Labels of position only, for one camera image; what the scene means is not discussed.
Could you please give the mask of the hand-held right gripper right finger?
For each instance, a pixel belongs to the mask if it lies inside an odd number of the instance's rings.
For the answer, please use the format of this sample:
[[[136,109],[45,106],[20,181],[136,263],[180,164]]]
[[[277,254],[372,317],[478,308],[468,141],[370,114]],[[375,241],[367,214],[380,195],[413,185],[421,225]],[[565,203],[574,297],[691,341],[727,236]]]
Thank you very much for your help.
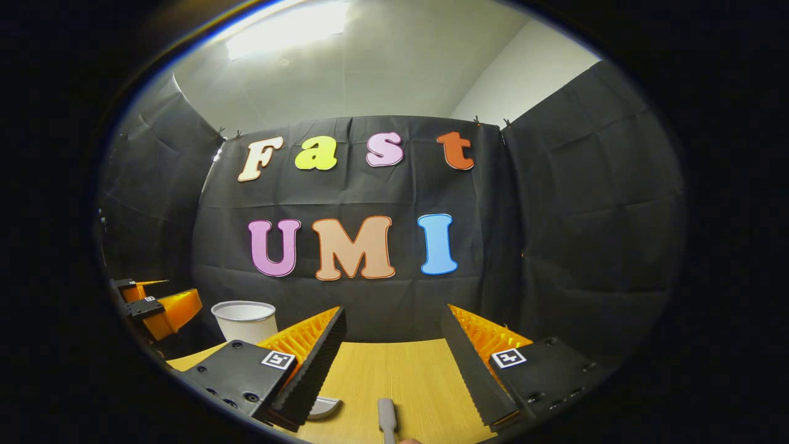
[[[614,373],[557,337],[530,340],[454,305],[441,312],[441,332],[491,432],[548,421]]]

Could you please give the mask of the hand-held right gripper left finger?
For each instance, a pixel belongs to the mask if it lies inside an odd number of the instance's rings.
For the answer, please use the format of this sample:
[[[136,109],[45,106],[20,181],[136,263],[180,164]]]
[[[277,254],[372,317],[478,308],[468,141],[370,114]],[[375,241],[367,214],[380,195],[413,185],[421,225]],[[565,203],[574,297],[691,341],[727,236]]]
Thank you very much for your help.
[[[225,343],[192,364],[168,366],[232,413],[296,432],[346,337],[345,311],[336,306],[279,331],[273,306],[214,306]]]

